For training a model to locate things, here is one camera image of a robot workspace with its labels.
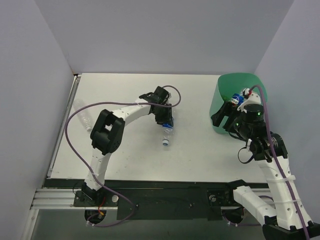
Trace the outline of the Pepsi bottle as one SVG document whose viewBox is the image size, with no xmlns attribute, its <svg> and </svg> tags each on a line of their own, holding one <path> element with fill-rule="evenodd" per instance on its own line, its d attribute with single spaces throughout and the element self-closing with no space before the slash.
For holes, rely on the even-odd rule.
<svg viewBox="0 0 320 240">
<path fill-rule="evenodd" d="M 240 106 L 244 102 L 244 96 L 239 93 L 234 93 L 229 101 L 233 105 Z"/>
<path fill-rule="evenodd" d="M 174 127 L 168 123 L 162 125 L 163 138 L 162 145 L 168 147 L 171 144 L 171 138 L 174 134 Z"/>
</svg>

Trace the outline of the clear unlabelled bottle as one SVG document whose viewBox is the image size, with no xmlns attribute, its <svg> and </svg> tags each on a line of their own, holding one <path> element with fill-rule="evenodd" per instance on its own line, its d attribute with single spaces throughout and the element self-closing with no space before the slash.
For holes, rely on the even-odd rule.
<svg viewBox="0 0 320 240">
<path fill-rule="evenodd" d="M 73 108 L 75 111 L 78 111 L 86 106 L 85 102 L 82 99 L 75 99 L 73 101 Z M 88 109 L 84 109 L 82 111 L 79 111 L 77 114 L 77 117 L 82 124 L 82 126 L 85 128 L 85 130 L 90 133 L 93 129 L 93 124 L 92 124 L 92 118 L 90 113 L 88 112 Z"/>
</svg>

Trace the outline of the green plastic bottle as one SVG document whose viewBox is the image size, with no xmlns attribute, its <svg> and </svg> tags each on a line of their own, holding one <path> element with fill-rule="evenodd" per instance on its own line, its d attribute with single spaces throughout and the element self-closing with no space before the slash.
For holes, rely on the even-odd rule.
<svg viewBox="0 0 320 240">
<path fill-rule="evenodd" d="M 224 102 L 229 102 L 229 101 L 230 101 L 230 99 L 231 99 L 231 97 L 230 97 L 230 96 L 222 95 L 221 97 L 222 97 L 222 99 L 223 99 L 223 101 L 224 101 Z"/>
</svg>

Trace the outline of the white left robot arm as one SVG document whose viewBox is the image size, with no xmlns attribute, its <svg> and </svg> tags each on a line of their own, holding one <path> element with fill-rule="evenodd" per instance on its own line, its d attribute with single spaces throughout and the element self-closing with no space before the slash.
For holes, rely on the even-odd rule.
<svg viewBox="0 0 320 240">
<path fill-rule="evenodd" d="M 171 94 L 158 86 L 154 92 L 145 93 L 133 105 L 127 105 L 114 111 L 102 110 L 90 133 L 93 147 L 90 172 L 81 191 L 85 200 L 92 206 L 99 205 L 103 200 L 102 185 L 112 153 L 120 146 L 125 126 L 140 117 L 153 114 L 155 122 L 167 132 L 173 129 L 174 119 L 169 104 Z"/>
</svg>

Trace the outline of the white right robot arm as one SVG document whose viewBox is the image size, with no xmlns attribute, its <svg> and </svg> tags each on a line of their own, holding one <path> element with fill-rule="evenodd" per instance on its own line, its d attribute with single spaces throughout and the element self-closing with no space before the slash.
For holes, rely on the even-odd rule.
<svg viewBox="0 0 320 240">
<path fill-rule="evenodd" d="M 257 103 L 244 108 L 225 102 L 211 116 L 212 124 L 218 127 L 228 117 L 223 128 L 246 142 L 262 170 L 272 195 L 273 206 L 256 196 L 242 180 L 233 181 L 232 187 L 223 192 L 224 201 L 230 205 L 241 204 L 262 226 L 267 240 L 309 240 L 320 235 L 320 225 L 307 214 L 295 187 L 291 174 L 288 152 L 283 139 L 270 131 L 267 112 Z"/>
</svg>

